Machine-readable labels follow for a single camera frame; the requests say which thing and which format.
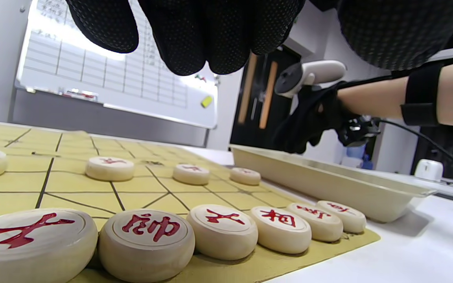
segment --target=whiteboard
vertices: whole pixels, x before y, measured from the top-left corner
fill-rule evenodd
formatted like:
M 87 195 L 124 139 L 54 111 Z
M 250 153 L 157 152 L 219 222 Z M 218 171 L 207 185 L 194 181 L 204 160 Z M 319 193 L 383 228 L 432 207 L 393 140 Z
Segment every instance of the whiteboard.
M 207 65 L 186 77 L 169 71 L 139 3 L 129 2 L 140 43 L 134 52 L 119 54 L 86 39 L 64 0 L 33 0 L 16 85 L 55 93 L 90 91 L 105 107 L 214 128 L 219 78 Z M 204 107 L 208 97 L 212 102 Z

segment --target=plastic tray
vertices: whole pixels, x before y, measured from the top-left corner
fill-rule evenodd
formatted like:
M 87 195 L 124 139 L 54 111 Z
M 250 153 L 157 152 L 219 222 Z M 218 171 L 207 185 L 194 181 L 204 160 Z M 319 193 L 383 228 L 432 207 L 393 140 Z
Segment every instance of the plastic tray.
M 379 222 L 398 219 L 437 192 L 295 154 L 241 145 L 230 148 L 236 166 L 255 170 L 266 180 L 310 197 L 351 206 Z

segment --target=black wrist band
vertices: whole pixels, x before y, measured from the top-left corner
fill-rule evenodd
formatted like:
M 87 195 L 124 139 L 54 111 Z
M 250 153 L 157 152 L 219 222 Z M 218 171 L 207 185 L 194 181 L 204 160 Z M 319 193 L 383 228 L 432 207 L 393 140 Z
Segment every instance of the black wrist band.
M 436 115 L 438 82 L 442 64 L 423 67 L 410 74 L 401 105 L 403 121 L 409 126 L 435 127 L 439 125 Z

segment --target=black cable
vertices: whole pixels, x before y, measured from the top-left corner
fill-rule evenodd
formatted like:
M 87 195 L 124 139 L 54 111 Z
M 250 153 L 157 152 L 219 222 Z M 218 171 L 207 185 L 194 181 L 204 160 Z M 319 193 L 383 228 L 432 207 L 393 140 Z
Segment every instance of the black cable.
M 430 143 L 431 145 L 433 145 L 435 148 L 437 148 L 437 150 L 441 151 L 443 154 L 445 154 L 448 158 L 450 158 L 452 161 L 453 161 L 453 154 L 451 154 L 450 152 L 448 152 L 446 149 L 444 149 L 442 146 L 440 146 L 438 143 L 435 143 L 431 138 L 429 138 L 428 136 L 424 135 L 424 134 L 421 134 L 420 132 L 417 132 L 417 131 L 414 131 L 408 127 L 405 127 L 403 125 L 400 125 L 400 124 L 397 124 L 395 122 L 391 122 L 389 120 L 384 120 L 384 119 L 379 119 L 379 118 L 375 118 L 374 119 L 375 121 L 379 121 L 379 122 L 382 122 L 382 123 L 386 123 L 386 124 L 391 124 L 393 126 L 396 126 L 396 127 L 399 127 L 401 129 L 404 129 L 406 131 L 409 131 L 411 132 L 412 134 L 415 134 L 417 136 L 420 136 L 421 138 L 424 138 L 428 143 Z

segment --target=black glove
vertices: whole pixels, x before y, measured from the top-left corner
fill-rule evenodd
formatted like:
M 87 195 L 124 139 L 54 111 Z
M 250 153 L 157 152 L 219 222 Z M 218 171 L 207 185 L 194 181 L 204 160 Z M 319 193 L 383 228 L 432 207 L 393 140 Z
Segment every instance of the black glove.
M 139 44 L 128 0 L 66 0 L 74 23 L 93 43 L 119 53 Z M 252 51 L 282 45 L 305 0 L 139 0 L 160 57 L 177 75 L 242 68 Z
M 347 123 L 359 118 L 359 115 L 348 111 L 337 97 L 338 89 L 347 84 L 338 82 L 323 89 L 304 86 L 298 93 L 297 108 L 277 129 L 274 137 L 277 150 L 302 154 L 307 142 L 316 146 L 322 132 L 329 129 L 334 129 L 341 143 L 345 143 Z
M 66 0 L 93 43 L 119 53 L 139 44 L 128 0 Z M 244 66 L 288 37 L 305 0 L 139 0 L 162 60 L 177 75 L 217 74 Z M 441 50 L 453 34 L 453 0 L 329 0 L 347 43 L 379 68 L 408 70 Z M 306 13 L 300 17 L 311 17 Z

